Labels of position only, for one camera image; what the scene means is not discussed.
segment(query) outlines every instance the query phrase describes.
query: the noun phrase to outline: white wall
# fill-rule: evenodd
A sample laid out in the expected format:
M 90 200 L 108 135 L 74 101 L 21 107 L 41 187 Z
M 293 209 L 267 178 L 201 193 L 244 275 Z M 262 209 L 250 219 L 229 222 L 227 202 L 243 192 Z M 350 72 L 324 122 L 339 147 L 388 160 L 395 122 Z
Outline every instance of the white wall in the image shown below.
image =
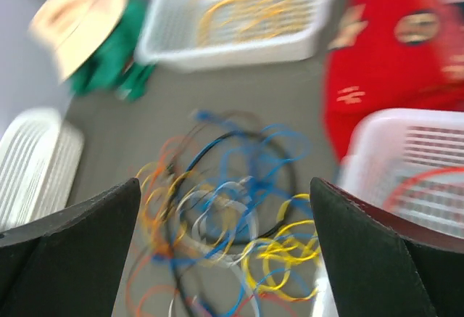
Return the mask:
M 0 136 L 23 110 L 52 106 L 65 114 L 71 100 L 67 86 L 58 86 L 48 52 L 28 35 L 41 3 L 0 0 Z

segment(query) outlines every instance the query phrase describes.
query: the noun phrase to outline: white plastic basket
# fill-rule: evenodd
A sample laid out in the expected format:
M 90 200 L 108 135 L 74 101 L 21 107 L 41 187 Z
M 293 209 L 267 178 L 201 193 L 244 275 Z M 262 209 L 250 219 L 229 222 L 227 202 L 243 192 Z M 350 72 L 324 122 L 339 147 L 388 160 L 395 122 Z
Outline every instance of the white plastic basket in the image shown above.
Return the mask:
M 232 6 L 224 6 L 212 15 L 209 42 L 199 44 L 199 23 L 204 14 L 224 0 L 152 0 L 136 50 L 142 63 L 161 63 L 178 70 L 201 70 L 232 65 L 252 65 L 305 59 L 315 52 L 318 31 L 323 27 L 331 0 L 291 0 L 292 8 L 279 17 L 285 33 L 267 35 L 270 21 L 253 28 L 250 41 L 240 41 L 237 31 L 253 19 L 253 14 L 232 18 Z M 246 0 L 253 7 L 253 0 Z M 298 19 L 301 30 L 289 26 Z M 222 22 L 230 20 L 224 26 Z
M 383 207 L 405 178 L 435 168 L 464 166 L 464 113 L 390 109 L 364 119 L 353 133 L 339 185 L 350 194 Z M 462 173 L 436 176 L 414 185 L 411 197 L 393 213 L 427 228 L 464 238 Z M 327 278 L 320 269 L 321 281 Z M 314 317 L 338 317 L 328 280 L 318 294 Z
M 0 141 L 0 231 L 66 206 L 83 135 L 56 110 L 23 112 Z

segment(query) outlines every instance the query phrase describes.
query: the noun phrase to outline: green cloth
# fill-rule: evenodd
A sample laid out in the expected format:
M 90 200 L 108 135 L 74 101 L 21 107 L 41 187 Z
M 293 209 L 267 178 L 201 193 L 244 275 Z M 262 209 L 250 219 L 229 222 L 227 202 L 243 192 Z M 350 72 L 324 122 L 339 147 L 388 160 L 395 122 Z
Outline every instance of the green cloth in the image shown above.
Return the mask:
M 118 97 L 128 101 L 144 95 L 145 83 L 154 66 L 139 65 L 133 62 L 132 57 L 145 11 L 146 4 L 143 0 L 129 0 L 112 33 L 71 75 L 71 90 L 74 94 L 115 90 Z

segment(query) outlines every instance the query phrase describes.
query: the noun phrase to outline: beige hat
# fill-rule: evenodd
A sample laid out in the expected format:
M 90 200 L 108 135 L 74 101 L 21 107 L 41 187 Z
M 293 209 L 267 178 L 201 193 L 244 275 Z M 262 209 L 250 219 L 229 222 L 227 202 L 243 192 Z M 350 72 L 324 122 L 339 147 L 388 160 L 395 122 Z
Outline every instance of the beige hat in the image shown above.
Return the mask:
M 30 31 L 54 54 L 59 79 L 68 79 L 119 22 L 128 0 L 47 0 Z

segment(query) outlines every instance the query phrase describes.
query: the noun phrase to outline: red fabric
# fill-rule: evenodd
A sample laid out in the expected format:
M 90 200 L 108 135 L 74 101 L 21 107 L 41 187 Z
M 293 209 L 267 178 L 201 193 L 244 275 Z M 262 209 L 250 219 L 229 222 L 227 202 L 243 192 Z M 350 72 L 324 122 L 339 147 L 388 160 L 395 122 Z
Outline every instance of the red fabric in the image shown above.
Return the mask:
M 331 44 L 326 79 L 326 127 L 339 159 L 372 112 L 462 109 L 464 2 L 449 1 L 352 0 Z

